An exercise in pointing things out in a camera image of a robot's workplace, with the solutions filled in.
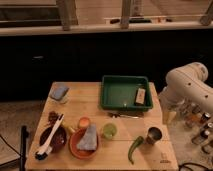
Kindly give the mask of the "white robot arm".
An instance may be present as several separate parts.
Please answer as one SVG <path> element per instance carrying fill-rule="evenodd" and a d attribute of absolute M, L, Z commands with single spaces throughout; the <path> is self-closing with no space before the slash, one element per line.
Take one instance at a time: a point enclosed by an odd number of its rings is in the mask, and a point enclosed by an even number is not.
<path fill-rule="evenodd" d="M 205 83 L 207 78 L 208 69 L 200 62 L 174 68 L 166 74 L 167 86 L 158 95 L 164 124 L 174 118 L 186 100 L 213 114 L 213 87 Z"/>

